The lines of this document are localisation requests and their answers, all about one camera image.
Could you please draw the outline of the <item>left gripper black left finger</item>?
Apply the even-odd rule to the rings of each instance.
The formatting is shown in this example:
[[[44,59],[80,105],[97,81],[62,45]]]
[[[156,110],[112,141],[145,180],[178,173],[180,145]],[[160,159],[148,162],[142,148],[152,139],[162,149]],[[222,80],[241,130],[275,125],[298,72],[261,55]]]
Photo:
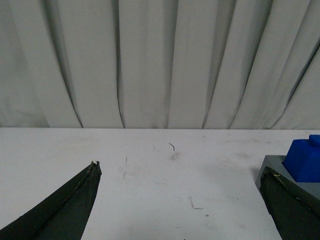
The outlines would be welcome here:
[[[2,240],[80,240],[84,234],[102,171],[100,163],[71,178],[46,199],[0,231]]]

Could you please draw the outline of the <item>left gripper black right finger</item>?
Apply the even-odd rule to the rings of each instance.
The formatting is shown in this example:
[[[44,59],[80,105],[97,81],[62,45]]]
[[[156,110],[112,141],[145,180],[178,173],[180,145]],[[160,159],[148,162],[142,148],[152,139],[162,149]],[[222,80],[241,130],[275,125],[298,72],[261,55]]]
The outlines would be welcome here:
[[[320,238],[320,200],[266,166],[259,191],[283,240]]]

